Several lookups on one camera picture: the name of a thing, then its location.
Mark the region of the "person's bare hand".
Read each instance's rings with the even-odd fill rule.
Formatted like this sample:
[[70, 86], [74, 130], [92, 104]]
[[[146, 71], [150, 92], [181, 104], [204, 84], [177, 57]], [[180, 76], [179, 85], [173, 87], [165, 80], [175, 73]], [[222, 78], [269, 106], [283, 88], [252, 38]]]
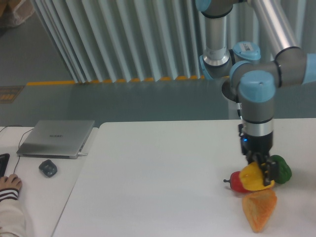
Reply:
[[16, 174], [11, 174], [8, 177], [3, 176], [0, 178], [0, 190], [17, 190], [22, 188], [22, 180]]

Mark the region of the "cream striped sleeve forearm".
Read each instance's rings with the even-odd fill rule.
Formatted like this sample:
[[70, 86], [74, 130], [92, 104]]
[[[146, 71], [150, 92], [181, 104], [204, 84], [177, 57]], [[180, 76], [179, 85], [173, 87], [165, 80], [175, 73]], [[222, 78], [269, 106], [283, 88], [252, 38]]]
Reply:
[[0, 236], [27, 237], [26, 218], [14, 188], [0, 190]]

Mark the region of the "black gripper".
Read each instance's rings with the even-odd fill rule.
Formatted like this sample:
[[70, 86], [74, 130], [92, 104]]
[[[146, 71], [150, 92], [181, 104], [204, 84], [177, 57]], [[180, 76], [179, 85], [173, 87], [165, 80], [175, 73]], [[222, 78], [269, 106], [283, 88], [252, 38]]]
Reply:
[[241, 153], [246, 156], [248, 164], [257, 162], [263, 176], [263, 185], [268, 186], [278, 178], [279, 165], [272, 159], [269, 151], [273, 146], [273, 132], [264, 136], [252, 136], [245, 132], [245, 125], [239, 124]]

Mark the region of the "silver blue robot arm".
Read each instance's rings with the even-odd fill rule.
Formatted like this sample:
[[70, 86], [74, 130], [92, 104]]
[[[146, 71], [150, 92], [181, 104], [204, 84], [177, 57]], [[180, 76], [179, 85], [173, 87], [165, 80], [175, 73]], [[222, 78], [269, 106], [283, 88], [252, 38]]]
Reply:
[[206, 48], [200, 67], [206, 79], [229, 76], [223, 95], [237, 104], [241, 118], [240, 145], [248, 163], [257, 164], [262, 185], [278, 178], [280, 165], [273, 161], [274, 98], [283, 86], [307, 84], [316, 79], [316, 56], [299, 47], [281, 5], [276, 0], [250, 0], [268, 35], [273, 61], [260, 62], [255, 44], [239, 42], [227, 48], [227, 16], [235, 0], [198, 0], [196, 8], [205, 17]]

